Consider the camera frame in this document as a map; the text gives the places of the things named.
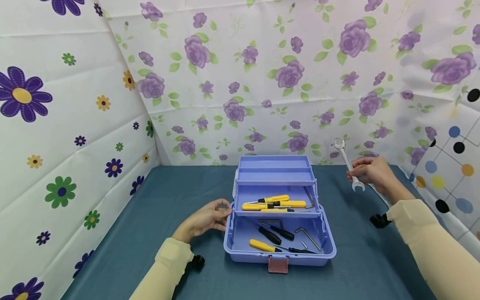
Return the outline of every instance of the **beige sleeve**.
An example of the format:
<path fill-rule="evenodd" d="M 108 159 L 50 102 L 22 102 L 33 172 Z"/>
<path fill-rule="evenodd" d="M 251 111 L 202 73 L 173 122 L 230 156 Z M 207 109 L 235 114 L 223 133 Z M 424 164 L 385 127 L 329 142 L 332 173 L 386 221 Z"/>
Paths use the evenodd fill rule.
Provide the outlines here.
<path fill-rule="evenodd" d="M 422 200 L 401 200 L 387 212 L 439 300 L 479 300 L 480 263 L 438 223 Z"/>
<path fill-rule="evenodd" d="M 155 262 L 133 292 L 130 300 L 170 300 L 173 291 L 192 261 L 190 245 L 174 238 L 163 242 Z"/>

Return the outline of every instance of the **table surface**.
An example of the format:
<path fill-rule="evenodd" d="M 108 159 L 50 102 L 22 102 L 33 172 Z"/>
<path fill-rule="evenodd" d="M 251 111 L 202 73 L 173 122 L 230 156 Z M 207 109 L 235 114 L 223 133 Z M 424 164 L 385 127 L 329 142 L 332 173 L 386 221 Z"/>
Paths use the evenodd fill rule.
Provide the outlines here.
<path fill-rule="evenodd" d="M 236 168 L 152 169 L 62 300 L 127 300 L 180 222 L 211 200 L 232 201 Z M 395 226 L 370 223 L 371 215 L 387 211 L 375 192 L 353 192 L 345 166 L 313 166 L 313 173 L 337 247 L 333 260 L 269 274 L 265 264 L 233 262 L 223 233 L 210 230 L 192 241 L 192 251 L 205 258 L 203 270 L 183 276 L 173 299 L 435 299 Z"/>

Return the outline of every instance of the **wrench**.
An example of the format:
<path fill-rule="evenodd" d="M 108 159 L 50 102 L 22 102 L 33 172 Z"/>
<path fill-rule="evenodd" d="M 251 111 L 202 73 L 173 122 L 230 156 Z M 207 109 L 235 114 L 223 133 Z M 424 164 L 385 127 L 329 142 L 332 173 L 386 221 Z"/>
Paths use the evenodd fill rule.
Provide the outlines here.
<path fill-rule="evenodd" d="M 345 164 L 347 165 L 348 170 L 350 172 L 353 171 L 352 164 L 348 160 L 347 154 L 345 153 L 345 141 L 342 140 L 341 144 L 337 144 L 336 139 L 335 139 L 334 147 L 336 149 L 338 149 L 340 151 L 340 153 L 342 154 L 343 160 L 345 160 Z M 363 192 L 365 191 L 365 184 L 363 184 L 363 182 L 361 182 L 357 177 L 352 176 L 352 188 L 353 188 L 354 192 L 356 192 L 355 191 L 356 187 L 361 187 L 362 191 Z"/>

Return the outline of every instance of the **pink latch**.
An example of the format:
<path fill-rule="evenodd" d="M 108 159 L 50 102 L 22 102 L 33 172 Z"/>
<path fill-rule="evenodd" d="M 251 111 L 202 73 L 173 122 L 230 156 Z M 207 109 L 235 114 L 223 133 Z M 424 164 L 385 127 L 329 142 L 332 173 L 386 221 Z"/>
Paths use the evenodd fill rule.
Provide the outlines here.
<path fill-rule="evenodd" d="M 288 256 L 285 258 L 273 258 L 268 256 L 268 272 L 288 274 Z"/>

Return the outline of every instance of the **hand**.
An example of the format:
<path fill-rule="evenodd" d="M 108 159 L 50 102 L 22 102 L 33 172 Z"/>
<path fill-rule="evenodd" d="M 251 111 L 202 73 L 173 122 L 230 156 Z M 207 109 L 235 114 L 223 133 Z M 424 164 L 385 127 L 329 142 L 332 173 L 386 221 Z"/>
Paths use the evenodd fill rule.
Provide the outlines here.
<path fill-rule="evenodd" d="M 217 199 L 208 203 L 183 221 L 172 237 L 189 243 L 193 237 L 202 235 L 209 229 L 225 231 L 227 216 L 232 212 L 229 207 L 230 203 L 225 199 Z"/>

